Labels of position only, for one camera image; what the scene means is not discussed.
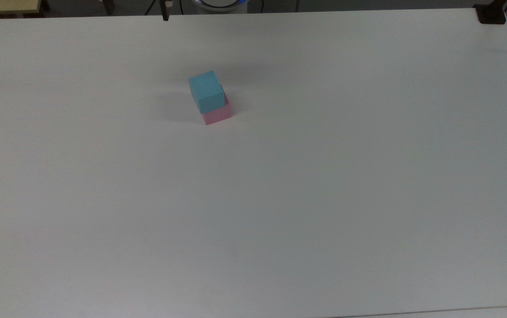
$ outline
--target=foam block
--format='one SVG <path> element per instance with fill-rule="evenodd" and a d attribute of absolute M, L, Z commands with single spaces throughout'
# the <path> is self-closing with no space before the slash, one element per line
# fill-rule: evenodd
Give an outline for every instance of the foam block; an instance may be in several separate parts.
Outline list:
<path fill-rule="evenodd" d="M 224 94 L 224 107 L 209 111 L 208 113 L 202 114 L 204 123 L 207 125 L 223 121 L 232 116 L 232 107 L 229 104 L 228 97 Z"/>
<path fill-rule="evenodd" d="M 188 79 L 191 94 L 201 114 L 225 106 L 224 90 L 213 71 Z"/>

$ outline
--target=table surface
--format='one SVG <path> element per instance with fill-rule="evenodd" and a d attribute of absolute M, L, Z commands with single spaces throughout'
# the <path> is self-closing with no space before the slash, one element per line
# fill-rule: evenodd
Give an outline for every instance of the table surface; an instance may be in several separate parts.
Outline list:
<path fill-rule="evenodd" d="M 41 0 L 0 0 L 0 14 L 39 12 Z"/>
<path fill-rule="evenodd" d="M 367 318 L 503 318 L 507 317 L 507 307 L 472 310 L 448 310 L 435 312 L 416 312 L 413 314 L 381 314 Z"/>
<path fill-rule="evenodd" d="M 209 70 L 235 116 L 205 126 L 187 79 Z M 507 306 L 507 24 L 0 20 L 0 317 L 492 306 Z"/>

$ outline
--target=pink cube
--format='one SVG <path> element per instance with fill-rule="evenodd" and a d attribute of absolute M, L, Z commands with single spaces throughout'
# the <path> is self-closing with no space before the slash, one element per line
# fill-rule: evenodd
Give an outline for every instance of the pink cube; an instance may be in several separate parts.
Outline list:
<path fill-rule="evenodd" d="M 232 108 L 229 105 L 228 97 L 224 94 L 225 106 L 202 114 L 204 123 L 207 125 L 223 121 L 232 116 Z"/>

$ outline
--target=floor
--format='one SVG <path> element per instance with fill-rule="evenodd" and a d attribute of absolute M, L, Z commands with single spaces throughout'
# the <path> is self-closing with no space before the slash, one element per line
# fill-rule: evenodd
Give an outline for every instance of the floor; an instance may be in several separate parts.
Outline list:
<path fill-rule="evenodd" d="M 174 0 L 170 14 L 195 14 L 191 0 Z M 250 0 L 248 12 L 298 11 L 348 11 L 348 10 L 396 10 L 421 8 L 471 8 L 474 4 L 487 4 L 491 0 Z M 48 18 L 69 16 L 106 16 L 99 0 L 48 0 L 51 10 Z M 143 15 L 152 0 L 114 0 L 114 15 Z M 160 15 L 159 3 L 152 7 L 150 15 Z"/>

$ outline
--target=cyan cube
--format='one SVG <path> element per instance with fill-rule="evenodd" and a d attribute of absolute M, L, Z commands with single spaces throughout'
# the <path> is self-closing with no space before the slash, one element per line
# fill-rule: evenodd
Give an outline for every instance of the cyan cube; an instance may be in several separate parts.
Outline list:
<path fill-rule="evenodd" d="M 188 79 L 191 94 L 201 114 L 225 106 L 224 90 L 213 71 Z"/>

